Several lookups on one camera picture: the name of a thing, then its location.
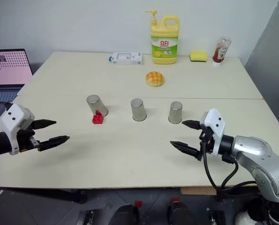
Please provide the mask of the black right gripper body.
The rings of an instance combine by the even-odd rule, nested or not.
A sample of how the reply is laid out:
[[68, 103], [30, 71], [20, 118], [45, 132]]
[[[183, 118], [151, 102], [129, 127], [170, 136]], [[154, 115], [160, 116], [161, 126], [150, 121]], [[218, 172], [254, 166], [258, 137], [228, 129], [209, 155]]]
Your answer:
[[203, 153], [212, 154], [214, 149], [214, 132], [210, 127], [206, 127], [202, 130], [199, 139], [200, 139], [200, 151], [198, 153], [198, 161], [201, 161]]

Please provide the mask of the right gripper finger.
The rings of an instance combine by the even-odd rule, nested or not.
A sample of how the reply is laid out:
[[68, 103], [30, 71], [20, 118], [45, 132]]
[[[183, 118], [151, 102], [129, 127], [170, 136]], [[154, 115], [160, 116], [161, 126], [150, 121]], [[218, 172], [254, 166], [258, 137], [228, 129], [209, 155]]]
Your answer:
[[188, 146], [187, 144], [183, 143], [183, 142], [179, 142], [179, 141], [170, 141], [170, 143], [176, 148], [178, 149], [180, 152], [190, 155], [194, 158], [196, 158], [197, 160], [200, 160], [200, 151], [192, 148], [190, 146]]
[[200, 121], [198, 121], [198, 120], [185, 120], [185, 121], [182, 121], [182, 124], [191, 129], [195, 129], [195, 130], [202, 129], [201, 125], [200, 125]]

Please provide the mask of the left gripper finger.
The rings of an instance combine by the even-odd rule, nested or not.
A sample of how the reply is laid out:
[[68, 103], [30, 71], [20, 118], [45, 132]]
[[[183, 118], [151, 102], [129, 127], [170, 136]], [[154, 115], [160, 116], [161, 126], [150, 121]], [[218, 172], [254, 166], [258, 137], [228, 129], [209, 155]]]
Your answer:
[[34, 120], [32, 122], [32, 129], [33, 130], [42, 129], [42, 128], [46, 128], [46, 127], [51, 126], [56, 123], [57, 123], [56, 121], [46, 120], [46, 119]]
[[38, 151], [45, 151], [51, 148], [55, 148], [63, 143], [65, 143], [70, 137], [67, 135], [57, 136], [54, 138], [50, 138], [47, 141], [40, 142], [39, 147], [37, 148]]

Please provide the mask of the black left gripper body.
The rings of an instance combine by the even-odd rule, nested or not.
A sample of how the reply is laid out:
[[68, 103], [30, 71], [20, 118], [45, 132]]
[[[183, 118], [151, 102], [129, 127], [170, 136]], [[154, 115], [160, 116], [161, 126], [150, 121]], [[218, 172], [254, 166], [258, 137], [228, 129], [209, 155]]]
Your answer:
[[16, 136], [20, 152], [39, 148], [39, 141], [33, 137], [34, 130], [39, 129], [39, 124], [40, 121], [35, 120], [28, 127], [20, 127]]

